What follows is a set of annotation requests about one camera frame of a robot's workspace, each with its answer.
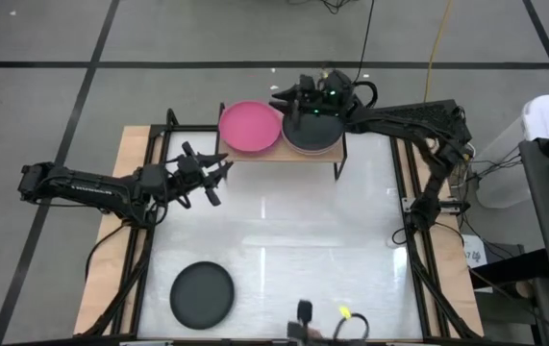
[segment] black plate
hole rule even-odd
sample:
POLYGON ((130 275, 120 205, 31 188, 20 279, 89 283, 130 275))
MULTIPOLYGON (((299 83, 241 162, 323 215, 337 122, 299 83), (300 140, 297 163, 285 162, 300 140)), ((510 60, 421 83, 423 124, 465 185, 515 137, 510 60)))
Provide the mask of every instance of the black plate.
POLYGON ((309 153, 327 151, 342 137, 344 125, 338 117, 302 114, 294 124, 291 116, 283 117, 283 136, 296 150, 309 153))
POLYGON ((171 286, 169 304, 178 322, 194 330, 217 325, 234 304, 234 282, 222 266, 201 261, 185 268, 171 286))

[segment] black robotic arm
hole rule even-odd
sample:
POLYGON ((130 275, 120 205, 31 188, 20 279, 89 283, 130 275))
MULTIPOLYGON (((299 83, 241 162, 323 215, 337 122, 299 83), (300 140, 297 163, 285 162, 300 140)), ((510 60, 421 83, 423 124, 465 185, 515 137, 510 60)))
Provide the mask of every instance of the black robotic arm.
MULTIPOLYGON (((277 101, 271 101, 270 105, 284 116, 290 116, 296 124, 299 124, 299 117, 306 113, 335 116, 350 133, 375 133, 411 141, 427 163, 431 175, 423 192, 415 196, 411 210, 405 215, 405 223, 411 229, 410 236, 416 232, 427 233, 435 225, 440 214, 438 193, 454 168, 463 162, 464 145, 471 139, 461 108, 442 119, 426 118, 421 114, 373 110, 371 107, 378 97, 377 88, 369 82, 352 82, 337 70, 324 74, 317 83, 311 77, 303 75, 299 84, 273 94, 272 97, 277 101), (366 106, 355 94, 356 87, 364 86, 369 87, 373 93, 366 106), (434 142, 433 148, 428 145, 427 139, 434 142)), ((481 338, 466 325, 440 292, 422 263, 414 241, 409 241, 408 244, 413 272, 434 296, 458 335, 462 338, 481 338)))
POLYGON ((148 209, 166 208, 172 201, 190 208, 187 196, 200 186, 206 190, 212 205, 218 206, 220 201, 214 189, 232 163, 220 165, 206 174, 203 168, 219 164, 227 155, 195 154, 188 142, 182 147, 185 154, 170 161, 178 165, 173 173, 167 171, 164 164, 146 164, 132 175, 121 178, 75 171, 52 162, 25 165, 18 191, 22 200, 30 203, 63 198, 104 212, 113 212, 121 220, 138 228, 157 222, 148 219, 144 213, 148 209))

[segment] white table surface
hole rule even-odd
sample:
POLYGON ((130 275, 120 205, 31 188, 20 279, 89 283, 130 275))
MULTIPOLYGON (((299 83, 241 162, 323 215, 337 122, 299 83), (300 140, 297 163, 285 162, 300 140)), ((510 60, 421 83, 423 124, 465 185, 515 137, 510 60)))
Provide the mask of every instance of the white table surface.
MULTIPOLYGON (((170 158, 184 141, 211 154, 215 133, 172 135, 170 158)), ((311 326, 326 336, 344 305, 366 316, 372 339, 421 338, 406 248, 387 245, 402 227, 389 138, 347 135, 347 144, 337 182, 331 163, 237 162, 216 191, 219 207, 203 190, 189 195, 190 210, 170 205, 155 234, 138 336, 286 338, 287 321, 307 299, 311 326), (221 323, 195 331, 173 316, 169 290, 201 260, 229 271, 236 300, 221 323)), ((362 332, 350 320, 340 337, 362 332)))

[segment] pink plate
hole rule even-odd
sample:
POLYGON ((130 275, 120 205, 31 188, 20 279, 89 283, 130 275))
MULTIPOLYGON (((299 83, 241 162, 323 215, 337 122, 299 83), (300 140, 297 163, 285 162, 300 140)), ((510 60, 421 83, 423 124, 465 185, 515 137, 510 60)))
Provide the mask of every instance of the pink plate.
POLYGON ((223 111, 218 130, 230 147, 256 153, 276 142, 281 133, 281 118, 264 103, 241 101, 223 111))

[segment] yellow cable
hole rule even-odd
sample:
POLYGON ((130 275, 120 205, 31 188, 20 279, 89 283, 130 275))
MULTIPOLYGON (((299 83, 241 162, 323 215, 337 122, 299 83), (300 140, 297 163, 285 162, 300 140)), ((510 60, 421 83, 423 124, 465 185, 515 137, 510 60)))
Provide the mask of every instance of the yellow cable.
POLYGON ((432 61, 435 59, 437 54, 438 44, 440 43, 440 38, 443 36, 443 29, 449 18, 449 12, 451 10, 451 4, 453 0, 447 0, 447 7, 445 8, 445 13, 443 18, 440 20, 440 25, 438 26, 437 39, 435 40, 435 45, 432 47, 432 54, 430 54, 430 61, 428 62, 428 75, 426 76, 426 88, 424 89, 424 102, 428 99, 428 93, 430 92, 430 80, 432 78, 432 61))

